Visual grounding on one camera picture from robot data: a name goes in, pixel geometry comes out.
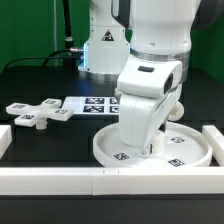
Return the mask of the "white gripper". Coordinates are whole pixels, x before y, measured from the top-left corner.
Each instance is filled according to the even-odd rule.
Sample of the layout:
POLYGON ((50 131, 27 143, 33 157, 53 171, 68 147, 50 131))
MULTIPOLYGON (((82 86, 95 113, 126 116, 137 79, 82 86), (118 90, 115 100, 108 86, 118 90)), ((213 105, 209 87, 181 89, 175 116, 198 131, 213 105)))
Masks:
POLYGON ((148 144, 180 97, 181 76, 180 61, 152 62, 130 55, 118 77, 120 138, 144 148, 143 158, 152 154, 148 144))

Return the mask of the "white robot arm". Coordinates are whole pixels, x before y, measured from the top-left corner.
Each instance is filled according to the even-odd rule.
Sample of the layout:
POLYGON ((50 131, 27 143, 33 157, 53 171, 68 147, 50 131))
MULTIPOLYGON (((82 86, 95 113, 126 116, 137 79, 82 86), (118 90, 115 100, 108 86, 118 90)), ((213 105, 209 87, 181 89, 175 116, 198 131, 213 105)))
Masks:
POLYGON ((172 112, 180 113, 190 31, 211 25, 224 0, 90 0, 90 36, 79 70, 116 77, 119 140, 149 156, 172 112))

